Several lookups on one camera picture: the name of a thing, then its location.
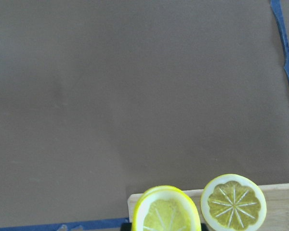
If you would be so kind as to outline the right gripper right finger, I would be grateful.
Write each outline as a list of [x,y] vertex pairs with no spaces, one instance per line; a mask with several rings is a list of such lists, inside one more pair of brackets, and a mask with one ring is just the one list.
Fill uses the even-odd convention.
[[201,223],[201,230],[202,231],[209,231],[209,229],[207,228],[206,224]]

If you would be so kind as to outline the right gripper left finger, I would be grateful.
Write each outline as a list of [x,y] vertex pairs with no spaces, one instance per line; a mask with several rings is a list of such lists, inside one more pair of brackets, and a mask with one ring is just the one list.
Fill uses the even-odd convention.
[[132,231],[132,223],[122,223],[120,231]]

